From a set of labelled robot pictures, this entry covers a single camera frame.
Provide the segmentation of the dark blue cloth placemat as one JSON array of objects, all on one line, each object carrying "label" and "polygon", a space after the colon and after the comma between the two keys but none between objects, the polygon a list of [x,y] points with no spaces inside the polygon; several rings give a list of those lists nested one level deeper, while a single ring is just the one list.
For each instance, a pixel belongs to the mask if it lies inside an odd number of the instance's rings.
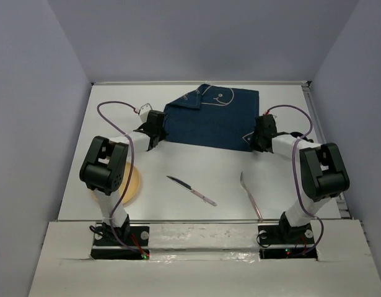
[{"label": "dark blue cloth placemat", "polygon": [[257,90],[202,84],[166,104],[165,139],[179,144],[249,152],[259,107]]}]

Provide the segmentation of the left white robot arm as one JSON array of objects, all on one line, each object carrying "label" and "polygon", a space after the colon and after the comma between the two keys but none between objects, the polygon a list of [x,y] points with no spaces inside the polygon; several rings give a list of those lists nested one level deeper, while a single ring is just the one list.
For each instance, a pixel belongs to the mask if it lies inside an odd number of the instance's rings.
[{"label": "left white robot arm", "polygon": [[150,110],[130,134],[114,139],[94,137],[85,155],[79,178],[94,193],[102,213],[102,227],[94,230],[115,244],[125,243],[131,234],[129,215],[122,206],[129,182],[120,190],[125,173],[132,177],[135,153],[148,152],[165,139],[165,118],[165,113]]}]

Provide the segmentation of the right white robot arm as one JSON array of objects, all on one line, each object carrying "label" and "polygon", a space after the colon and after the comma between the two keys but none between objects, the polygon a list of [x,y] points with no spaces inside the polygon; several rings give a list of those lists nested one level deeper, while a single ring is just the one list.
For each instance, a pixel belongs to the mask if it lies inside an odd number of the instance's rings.
[{"label": "right white robot arm", "polygon": [[336,144],[314,143],[298,132],[278,132],[271,114],[255,118],[250,147],[257,152],[287,157],[292,162],[298,198],[282,213],[277,227],[278,238],[285,243],[305,233],[318,211],[349,189],[349,176]]}]

